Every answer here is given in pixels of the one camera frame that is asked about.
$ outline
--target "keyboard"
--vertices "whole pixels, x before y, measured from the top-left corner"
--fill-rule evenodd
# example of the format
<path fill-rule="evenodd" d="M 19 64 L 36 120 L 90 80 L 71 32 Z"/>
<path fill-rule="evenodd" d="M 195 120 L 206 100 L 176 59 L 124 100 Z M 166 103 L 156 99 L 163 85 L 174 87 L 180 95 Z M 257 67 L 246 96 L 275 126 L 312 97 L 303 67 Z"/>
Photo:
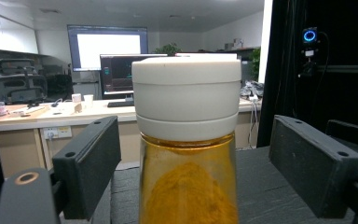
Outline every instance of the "keyboard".
<path fill-rule="evenodd" d="M 119 101 L 119 102 L 107 103 L 107 107 L 118 107 L 118 106 L 133 106 L 133 101 Z"/>

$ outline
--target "black monitor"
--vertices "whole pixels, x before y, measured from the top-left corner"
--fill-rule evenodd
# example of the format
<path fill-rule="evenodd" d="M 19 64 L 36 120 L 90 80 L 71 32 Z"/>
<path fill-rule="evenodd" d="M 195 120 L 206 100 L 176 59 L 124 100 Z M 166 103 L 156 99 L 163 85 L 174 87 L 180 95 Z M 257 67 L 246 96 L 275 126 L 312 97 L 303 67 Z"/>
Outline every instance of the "black monitor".
<path fill-rule="evenodd" d="M 103 100 L 131 98 L 132 62 L 150 57 L 165 57 L 166 54 L 100 55 L 100 82 Z"/>
<path fill-rule="evenodd" d="M 146 54 L 147 29 L 67 25 L 74 72 L 99 71 L 101 54 Z"/>

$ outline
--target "ceiling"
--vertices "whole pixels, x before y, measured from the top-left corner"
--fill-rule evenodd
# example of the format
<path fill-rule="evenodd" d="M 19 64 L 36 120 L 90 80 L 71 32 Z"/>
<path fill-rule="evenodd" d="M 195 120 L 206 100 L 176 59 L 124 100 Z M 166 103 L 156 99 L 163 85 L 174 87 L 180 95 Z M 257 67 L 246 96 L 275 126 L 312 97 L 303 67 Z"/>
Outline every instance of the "ceiling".
<path fill-rule="evenodd" d="M 0 28 L 19 23 L 66 30 L 67 24 L 87 24 L 205 32 L 263 9 L 264 0 L 0 0 Z"/>

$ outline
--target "wall socket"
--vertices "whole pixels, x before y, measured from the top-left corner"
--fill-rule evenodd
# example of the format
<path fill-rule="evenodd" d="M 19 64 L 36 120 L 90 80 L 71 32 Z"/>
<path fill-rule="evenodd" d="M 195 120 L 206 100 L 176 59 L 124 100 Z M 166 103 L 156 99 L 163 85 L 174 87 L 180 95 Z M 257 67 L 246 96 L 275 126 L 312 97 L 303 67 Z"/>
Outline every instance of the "wall socket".
<path fill-rule="evenodd" d="M 71 126 L 43 128 L 45 139 L 72 137 Z"/>

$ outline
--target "bottle neck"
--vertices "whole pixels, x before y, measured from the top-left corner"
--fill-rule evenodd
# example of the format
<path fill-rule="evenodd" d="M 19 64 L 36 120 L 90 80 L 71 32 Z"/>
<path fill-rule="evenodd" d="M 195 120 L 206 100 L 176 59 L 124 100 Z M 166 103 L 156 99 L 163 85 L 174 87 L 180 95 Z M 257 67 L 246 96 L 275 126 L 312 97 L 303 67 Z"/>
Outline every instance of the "bottle neck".
<path fill-rule="evenodd" d="M 149 144 L 157 145 L 160 147 L 172 147 L 172 148 L 180 148 L 180 149 L 205 149 L 206 147 L 215 147 L 221 144 L 225 144 L 226 142 L 232 140 L 234 138 L 234 132 L 224 135 L 219 138 L 214 138 L 210 140 L 204 141 L 171 141 L 158 139 L 144 133 L 141 133 L 142 138 L 148 142 Z"/>

